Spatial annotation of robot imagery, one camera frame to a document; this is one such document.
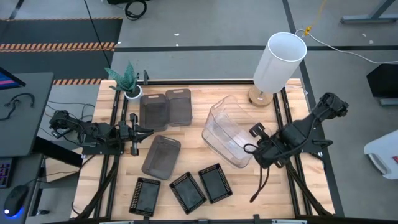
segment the computer mouse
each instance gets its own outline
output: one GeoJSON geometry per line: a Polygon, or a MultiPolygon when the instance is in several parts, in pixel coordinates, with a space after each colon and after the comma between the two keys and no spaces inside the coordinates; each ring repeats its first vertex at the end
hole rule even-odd
{"type": "Polygon", "coordinates": [[[16,215],[22,208],[28,191],[29,188],[25,185],[14,187],[4,202],[4,214],[9,217],[16,215]]]}

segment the clear plastic container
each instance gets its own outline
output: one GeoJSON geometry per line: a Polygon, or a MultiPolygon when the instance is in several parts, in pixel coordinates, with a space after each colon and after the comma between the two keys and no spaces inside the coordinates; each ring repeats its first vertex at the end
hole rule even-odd
{"type": "Polygon", "coordinates": [[[257,145],[257,139],[249,133],[254,125],[254,120],[238,105],[237,99],[227,96],[211,107],[201,135],[210,148],[236,167],[243,168],[252,158],[243,146],[257,145]]]}

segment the yellow cable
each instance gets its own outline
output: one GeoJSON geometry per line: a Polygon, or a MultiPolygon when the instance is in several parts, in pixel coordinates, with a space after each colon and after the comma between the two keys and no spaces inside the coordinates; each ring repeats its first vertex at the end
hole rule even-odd
{"type": "Polygon", "coordinates": [[[323,8],[325,7],[325,4],[327,1],[328,0],[323,0],[321,7],[319,7],[317,18],[314,20],[314,22],[309,27],[305,28],[304,35],[308,35],[310,33],[310,31],[312,30],[312,27],[314,27],[315,25],[318,24],[318,21],[320,20],[321,15],[322,15],[323,8]]]}

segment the black plastic tray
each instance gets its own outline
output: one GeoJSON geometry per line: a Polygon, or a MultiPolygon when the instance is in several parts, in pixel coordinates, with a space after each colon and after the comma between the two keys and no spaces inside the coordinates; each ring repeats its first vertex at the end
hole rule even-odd
{"type": "Polygon", "coordinates": [[[207,167],[198,173],[210,203],[216,203],[233,194],[220,164],[207,167]]]}
{"type": "Polygon", "coordinates": [[[169,125],[188,126],[192,122],[191,91],[189,89],[167,90],[169,101],[169,125]]]}
{"type": "Polygon", "coordinates": [[[185,214],[189,214],[207,201],[191,173],[187,172],[170,184],[185,214]]]}
{"type": "Polygon", "coordinates": [[[153,217],[159,189],[160,181],[138,177],[129,213],[153,217]]]}
{"type": "Polygon", "coordinates": [[[180,148],[179,141],[160,135],[156,136],[142,165],[142,172],[167,180],[172,175],[180,148]]]}
{"type": "Polygon", "coordinates": [[[139,125],[154,131],[165,131],[169,123],[168,101],[164,94],[144,95],[139,102],[139,125]]]}

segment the keyboard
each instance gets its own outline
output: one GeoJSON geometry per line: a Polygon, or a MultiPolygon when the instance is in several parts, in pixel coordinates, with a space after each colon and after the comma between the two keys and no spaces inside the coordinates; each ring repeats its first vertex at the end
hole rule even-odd
{"type": "Polygon", "coordinates": [[[0,158],[0,189],[8,188],[12,177],[13,158],[0,158]]]}

